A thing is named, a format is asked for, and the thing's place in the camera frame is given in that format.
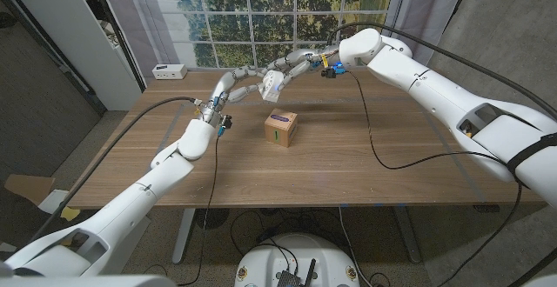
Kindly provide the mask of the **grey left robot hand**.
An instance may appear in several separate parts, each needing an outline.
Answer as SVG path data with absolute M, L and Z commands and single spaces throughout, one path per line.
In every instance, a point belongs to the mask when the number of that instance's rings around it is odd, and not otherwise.
M 259 82 L 246 87 L 233 87 L 248 77 L 258 77 Z M 243 66 L 226 72 L 216 84 L 205 107 L 201 109 L 198 119 L 215 127 L 220 121 L 220 113 L 227 103 L 237 103 L 253 93 L 262 84 L 264 74 L 253 66 Z

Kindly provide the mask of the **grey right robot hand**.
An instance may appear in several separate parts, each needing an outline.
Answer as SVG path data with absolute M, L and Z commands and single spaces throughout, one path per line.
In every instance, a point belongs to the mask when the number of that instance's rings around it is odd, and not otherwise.
M 284 74 L 284 80 L 278 87 L 282 90 L 298 76 L 316 68 L 325 67 L 322 56 L 325 56 L 329 65 L 337 63 L 339 59 L 339 45 L 327 45 L 323 49 L 300 49 L 295 50 L 285 57 L 280 57 L 270 62 L 262 73 L 274 70 Z

